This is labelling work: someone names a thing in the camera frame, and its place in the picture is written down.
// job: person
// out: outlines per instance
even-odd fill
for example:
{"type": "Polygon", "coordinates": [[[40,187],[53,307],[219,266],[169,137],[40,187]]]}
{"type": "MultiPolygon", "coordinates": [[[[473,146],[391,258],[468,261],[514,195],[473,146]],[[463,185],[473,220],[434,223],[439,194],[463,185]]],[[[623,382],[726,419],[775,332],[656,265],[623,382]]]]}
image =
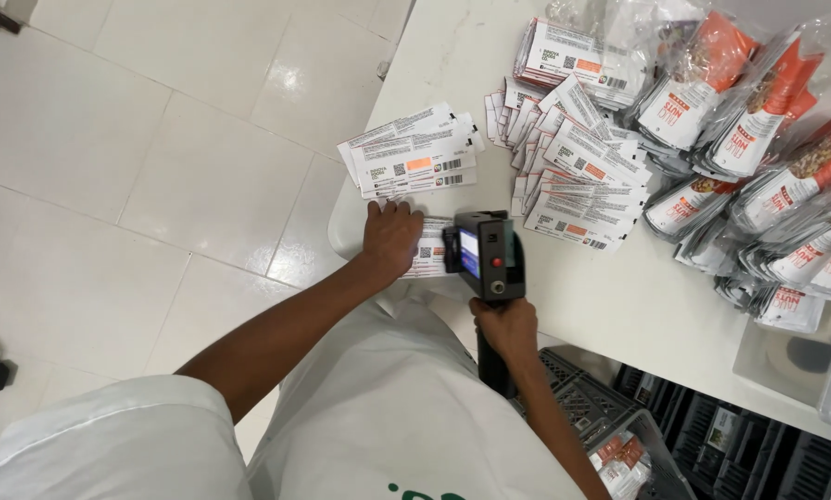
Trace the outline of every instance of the person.
{"type": "Polygon", "coordinates": [[[560,411],[526,300],[470,302],[527,420],[422,301],[371,297],[411,266],[422,213],[368,205],[363,250],[175,375],[120,381],[15,423],[0,499],[610,499],[560,411]],[[246,467],[233,425],[274,387],[246,467]]]}

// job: white table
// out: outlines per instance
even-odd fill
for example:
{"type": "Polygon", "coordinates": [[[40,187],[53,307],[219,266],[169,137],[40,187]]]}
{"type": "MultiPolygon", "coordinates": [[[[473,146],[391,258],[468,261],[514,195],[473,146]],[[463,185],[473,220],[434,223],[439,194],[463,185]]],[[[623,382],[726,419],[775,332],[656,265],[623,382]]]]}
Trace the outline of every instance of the white table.
{"type": "MultiPolygon", "coordinates": [[[[510,75],[523,30],[546,3],[418,0],[367,129],[444,100],[456,112],[471,112],[482,128],[483,96],[510,75]]],[[[509,209],[511,153],[487,143],[476,186],[420,193],[410,202],[446,216],[509,209]]],[[[348,179],[329,222],[339,255],[359,250],[364,222],[365,202],[348,179]]],[[[528,299],[543,333],[831,439],[831,426],[813,407],[731,372],[747,317],[718,296],[711,278],[674,261],[673,246],[643,222],[613,255],[522,227],[518,233],[528,299]]]]}

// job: white sleeve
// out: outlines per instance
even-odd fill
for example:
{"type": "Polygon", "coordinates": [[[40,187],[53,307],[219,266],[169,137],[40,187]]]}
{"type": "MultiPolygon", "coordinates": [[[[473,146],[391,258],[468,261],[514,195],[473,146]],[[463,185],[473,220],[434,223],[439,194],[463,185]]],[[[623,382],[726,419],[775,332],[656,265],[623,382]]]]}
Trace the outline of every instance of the white sleeve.
{"type": "Polygon", "coordinates": [[[0,499],[251,500],[223,397],[178,375],[120,381],[8,427],[0,499]]]}

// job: green logo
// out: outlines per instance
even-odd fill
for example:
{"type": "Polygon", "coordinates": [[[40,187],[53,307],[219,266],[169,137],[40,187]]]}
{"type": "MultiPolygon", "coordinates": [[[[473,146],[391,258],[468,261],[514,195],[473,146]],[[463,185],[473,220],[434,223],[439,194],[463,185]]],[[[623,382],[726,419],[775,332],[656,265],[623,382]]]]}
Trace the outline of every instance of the green logo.
{"type": "MultiPolygon", "coordinates": [[[[390,491],[397,491],[397,490],[400,489],[400,487],[397,486],[394,483],[390,483],[390,484],[388,484],[388,489],[390,491]]],[[[416,500],[416,499],[417,500],[434,500],[431,496],[428,496],[427,494],[419,493],[417,491],[409,491],[409,490],[404,491],[403,496],[400,496],[400,500],[416,500]]],[[[444,494],[441,494],[441,500],[465,500],[465,498],[459,496],[458,494],[454,494],[454,493],[444,493],[444,494]]]]}

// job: white tiled floor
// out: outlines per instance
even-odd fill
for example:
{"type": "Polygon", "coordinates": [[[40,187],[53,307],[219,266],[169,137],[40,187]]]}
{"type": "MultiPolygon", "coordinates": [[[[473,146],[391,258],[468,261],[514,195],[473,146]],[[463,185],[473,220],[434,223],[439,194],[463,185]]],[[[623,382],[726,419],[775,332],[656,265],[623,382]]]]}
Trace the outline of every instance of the white tiled floor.
{"type": "MultiPolygon", "coordinates": [[[[326,227],[409,0],[38,0],[0,33],[0,432],[170,373],[343,264],[326,227]]],[[[276,404],[237,427],[248,458],[276,404]]]]}

